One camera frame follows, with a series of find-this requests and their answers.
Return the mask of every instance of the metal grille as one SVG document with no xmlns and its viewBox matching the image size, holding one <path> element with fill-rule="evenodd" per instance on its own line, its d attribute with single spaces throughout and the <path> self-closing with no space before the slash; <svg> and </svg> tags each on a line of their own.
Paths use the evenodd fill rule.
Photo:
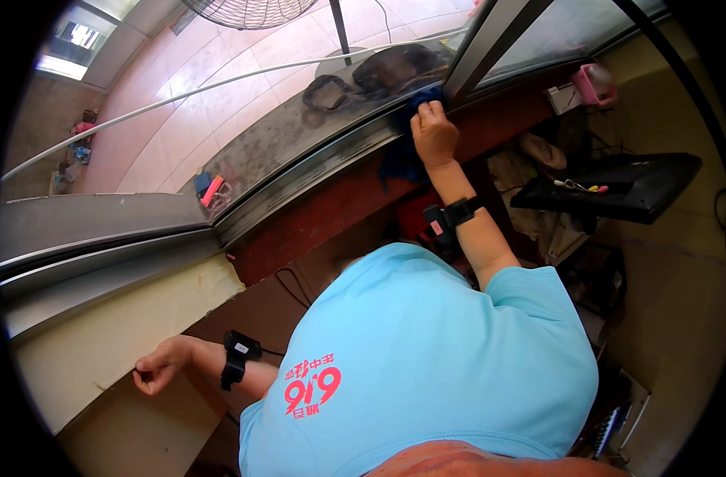
<svg viewBox="0 0 726 477">
<path fill-rule="evenodd" d="M 307 11 L 318 0 L 183 0 L 216 24 L 238 30 L 263 30 L 282 25 Z"/>
</svg>

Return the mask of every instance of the light blue t-shirt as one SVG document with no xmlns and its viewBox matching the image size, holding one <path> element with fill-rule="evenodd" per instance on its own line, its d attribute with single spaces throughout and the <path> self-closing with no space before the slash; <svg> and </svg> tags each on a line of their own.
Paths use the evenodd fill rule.
<svg viewBox="0 0 726 477">
<path fill-rule="evenodd" d="M 433 253 L 392 243 L 301 319 L 267 397 L 241 414 L 239 464 L 244 476 L 347 477 L 443 439 L 555 459 L 597 381 L 553 268 L 503 269 L 481 293 Z"/>
</svg>

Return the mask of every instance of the person's right hand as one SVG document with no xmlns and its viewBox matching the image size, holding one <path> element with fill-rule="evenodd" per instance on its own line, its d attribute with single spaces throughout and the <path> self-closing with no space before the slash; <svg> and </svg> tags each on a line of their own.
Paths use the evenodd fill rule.
<svg viewBox="0 0 726 477">
<path fill-rule="evenodd" d="M 415 151 L 427 170 L 453 161 L 458 142 L 458 129 L 445 117 L 443 103 L 423 102 L 418 114 L 411 118 Z"/>
<path fill-rule="evenodd" d="M 178 335 L 167 338 L 147 357 L 138 359 L 132 370 L 135 386 L 149 396 L 164 389 L 192 360 L 190 340 Z"/>
</svg>

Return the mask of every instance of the white cable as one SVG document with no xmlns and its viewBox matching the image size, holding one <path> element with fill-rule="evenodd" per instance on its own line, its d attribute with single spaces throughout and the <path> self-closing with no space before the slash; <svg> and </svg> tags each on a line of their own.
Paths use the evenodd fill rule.
<svg viewBox="0 0 726 477">
<path fill-rule="evenodd" d="M 444 34 L 441 34 L 441 35 L 435 35 L 434 37 L 422 38 L 420 40 L 401 41 L 400 43 L 389 43 L 389 44 L 386 44 L 386 45 L 381 45 L 380 47 L 372 47 L 372 48 L 367 48 L 365 50 L 360 50 L 360 51 L 356 51 L 356 52 L 350 52 L 350 53 L 347 53 L 345 55 L 329 56 L 327 58 L 318 58 L 316 60 L 304 60 L 304 61 L 298 61 L 298 62 L 290 62 L 290 63 L 287 63 L 285 65 L 271 66 L 270 68 L 263 68 L 262 70 L 252 71 L 252 72 L 245 73 L 243 75 L 234 76 L 233 78 L 228 78 L 228 79 L 224 79 L 222 81 L 217 81 L 215 83 L 212 83 L 211 85 L 202 86 L 199 89 L 194 89 L 192 91 L 188 91 L 188 92 L 185 92 L 185 93 L 181 93 L 181 94 L 179 94 L 177 96 L 173 96 L 173 97 L 171 97 L 169 99 L 165 99 L 165 100 L 159 101 L 157 103 L 154 103 L 153 105 L 148 105 L 145 108 L 140 108 L 140 109 L 138 109 L 136 111 L 133 111 L 133 112 L 127 113 L 127 114 L 125 114 L 123 116 L 120 116 L 119 118 L 114 118 L 112 120 L 108 120 L 105 123 L 101 123 L 101 124 L 95 126 L 94 128 L 88 129 L 88 130 L 86 130 L 86 131 L 84 131 L 84 132 L 82 132 L 80 134 L 77 134 L 76 136 L 72 136 L 71 138 L 68 138 L 65 141 L 62 141 L 62 142 L 56 144 L 55 146 L 53 146 L 53 147 L 51 147 L 49 149 L 46 149 L 46 150 L 42 151 L 41 153 L 37 154 L 33 158 L 28 159 L 24 163 L 21 163 L 18 166 L 14 167 L 13 169 L 11 169 L 7 173 L 5 173 L 0 178 L 0 182 L 5 182 L 9 178 L 11 178 L 11 177 L 15 176 L 16 174 L 20 173 L 21 171 L 23 171 L 27 167 L 31 166 L 32 164 L 36 163 L 40 159 L 42 159 L 44 157 L 47 157 L 47 156 L 53 154 L 57 150 L 63 149 L 64 147 L 67 147 L 71 143 L 75 143 L 75 142 L 79 141 L 82 138 L 86 138 L 87 136 L 90 136 L 91 134 L 95 134 L 96 132 L 98 132 L 101 129 L 106 129 L 109 126 L 113 126 L 114 124 L 121 123 L 124 120 L 128 120 L 128 119 L 131 119 L 131 118 L 135 118 L 138 114 L 143 114 L 143 113 L 145 113 L 147 111 L 150 111 L 152 109 L 160 108 L 161 106 L 168 105 L 168 104 L 170 104 L 173 101 L 177 101 L 178 99 L 187 98 L 188 96 L 195 95 L 196 93 L 201 93 L 202 91 L 207 91 L 209 89 L 216 88 L 217 86 L 226 85 L 226 84 L 230 83 L 231 81 L 243 80 L 244 78 L 248 78 L 250 76 L 258 75 L 258 74 L 263 73 L 263 72 L 270 72 L 270 71 L 275 71 L 275 70 L 282 70 L 283 68 L 291 68 L 292 66 L 304 66 L 304 65 L 309 65 L 309 64 L 314 63 L 314 62 L 327 62 L 327 61 L 334 61 L 334 60 L 343 60 L 345 58 L 350 58 L 350 57 L 355 56 L 355 55 L 361 55 L 361 54 L 366 53 L 366 52 L 369 52 L 369 51 L 381 50 L 383 48 L 400 47 L 400 46 L 403 46 L 403 45 L 413 45 L 413 44 L 423 43 L 424 41 L 430 41 L 430 40 L 442 40 L 442 39 L 445 39 L 445 38 L 453 37 L 454 35 L 457 35 L 459 33 L 464 33 L 467 30 L 468 30 L 468 28 L 464 28 L 462 30 L 454 31 L 452 33 L 444 33 Z"/>
</svg>

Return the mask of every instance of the person's right arm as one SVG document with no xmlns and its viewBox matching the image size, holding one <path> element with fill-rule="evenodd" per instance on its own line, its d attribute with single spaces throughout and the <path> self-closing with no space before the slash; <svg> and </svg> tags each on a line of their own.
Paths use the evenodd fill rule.
<svg viewBox="0 0 726 477">
<path fill-rule="evenodd" d="M 432 185 L 445 205 L 477 195 L 453 158 L 458 130 L 445 117 L 440 101 L 419 105 L 411 119 L 415 150 L 419 154 Z M 474 218 L 456 227 L 456 235 L 467 260 L 485 290 L 493 275 L 508 266 L 520 266 L 506 239 L 485 207 Z"/>
<path fill-rule="evenodd" d="M 138 359 L 132 371 L 135 386 L 149 396 L 157 395 L 187 365 L 194 365 L 208 376 L 219 378 L 225 367 L 222 344 L 177 335 L 167 338 L 147 357 Z M 255 399 L 263 399 L 278 377 L 278 368 L 262 361 L 247 361 L 244 377 L 232 387 Z"/>
</svg>

